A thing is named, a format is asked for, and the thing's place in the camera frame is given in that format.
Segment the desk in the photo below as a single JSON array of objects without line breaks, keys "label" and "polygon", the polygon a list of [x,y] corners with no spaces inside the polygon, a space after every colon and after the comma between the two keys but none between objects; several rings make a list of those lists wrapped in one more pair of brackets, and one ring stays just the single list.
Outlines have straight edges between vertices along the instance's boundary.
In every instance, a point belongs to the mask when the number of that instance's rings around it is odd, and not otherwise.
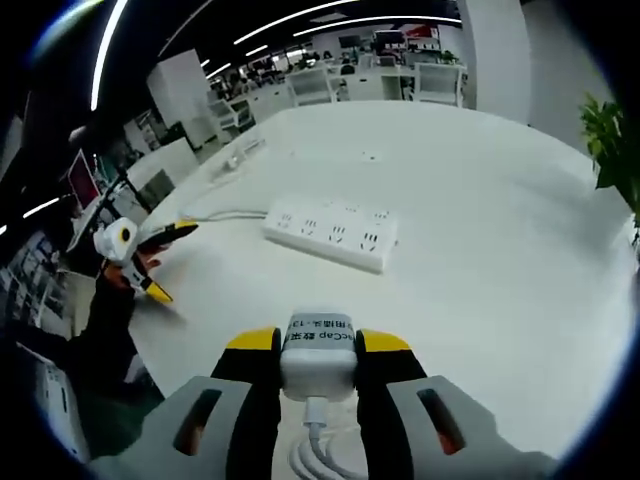
[{"label": "desk", "polygon": [[281,110],[293,107],[293,99],[286,84],[265,85],[229,101],[230,105],[246,102],[256,123],[262,123]]},{"label": "desk", "polygon": [[532,128],[417,102],[289,109],[256,128],[266,147],[234,181],[193,201],[231,143],[149,222],[306,193],[387,206],[399,243],[378,276],[265,241],[259,221],[203,224],[154,271],[174,304],[141,305],[131,322],[160,390],[210,375],[240,331],[333,307],[355,328],[405,338],[428,374],[489,408],[516,447],[565,452],[633,332],[635,261],[619,237],[629,212],[615,191],[594,190],[591,160]]},{"label": "desk", "polygon": [[349,100],[402,100],[401,78],[414,76],[409,67],[373,67],[352,75],[329,74],[329,82],[336,89],[344,80]]}]

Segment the office chair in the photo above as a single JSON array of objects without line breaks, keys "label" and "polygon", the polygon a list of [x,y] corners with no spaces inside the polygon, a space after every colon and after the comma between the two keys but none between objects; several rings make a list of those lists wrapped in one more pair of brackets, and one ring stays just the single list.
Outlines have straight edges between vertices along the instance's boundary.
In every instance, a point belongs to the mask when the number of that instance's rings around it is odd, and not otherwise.
[{"label": "office chair", "polygon": [[287,75],[286,82],[296,107],[335,101],[329,77],[324,68],[291,73]]},{"label": "office chair", "polygon": [[414,102],[434,102],[462,107],[462,68],[437,63],[415,64]]},{"label": "office chair", "polygon": [[340,68],[340,75],[353,75],[356,73],[356,69],[353,68],[353,65],[343,65]]}]

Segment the white device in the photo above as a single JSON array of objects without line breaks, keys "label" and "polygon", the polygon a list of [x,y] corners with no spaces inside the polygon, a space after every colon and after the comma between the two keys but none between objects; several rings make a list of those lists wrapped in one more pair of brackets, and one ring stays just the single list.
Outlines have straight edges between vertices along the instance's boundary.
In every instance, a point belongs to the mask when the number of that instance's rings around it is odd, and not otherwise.
[{"label": "white device", "polygon": [[93,235],[96,251],[117,265],[131,261],[136,247],[138,226],[126,217],[119,218],[106,229],[100,229]]},{"label": "white device", "polygon": [[272,205],[263,233],[281,245],[382,273],[398,238],[398,221],[384,209],[286,196]]},{"label": "white device", "polygon": [[343,313],[298,312],[289,321],[280,356],[283,392],[304,402],[340,402],[353,394],[358,360],[351,318]]}]

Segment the white chair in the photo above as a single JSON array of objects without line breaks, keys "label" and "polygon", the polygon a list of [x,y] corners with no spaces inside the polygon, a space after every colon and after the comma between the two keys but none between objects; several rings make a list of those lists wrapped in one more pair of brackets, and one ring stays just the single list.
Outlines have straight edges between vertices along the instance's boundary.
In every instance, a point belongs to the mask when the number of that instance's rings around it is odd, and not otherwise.
[{"label": "white chair", "polygon": [[373,65],[373,54],[363,53],[358,57],[358,72],[370,70]]},{"label": "white chair", "polygon": [[324,68],[291,73],[287,75],[287,86],[296,107],[335,101],[335,94]]},{"label": "white chair", "polygon": [[462,107],[462,68],[437,63],[415,64],[414,102]]}]

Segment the power strip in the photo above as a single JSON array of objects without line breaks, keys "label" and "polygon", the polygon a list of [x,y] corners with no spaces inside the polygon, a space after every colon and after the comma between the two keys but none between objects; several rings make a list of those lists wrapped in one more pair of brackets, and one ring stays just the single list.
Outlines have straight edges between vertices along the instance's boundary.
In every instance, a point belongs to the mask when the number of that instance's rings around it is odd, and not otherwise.
[{"label": "power strip", "polygon": [[272,205],[263,232],[281,245],[382,273],[398,238],[398,221],[388,210],[287,196]]}]

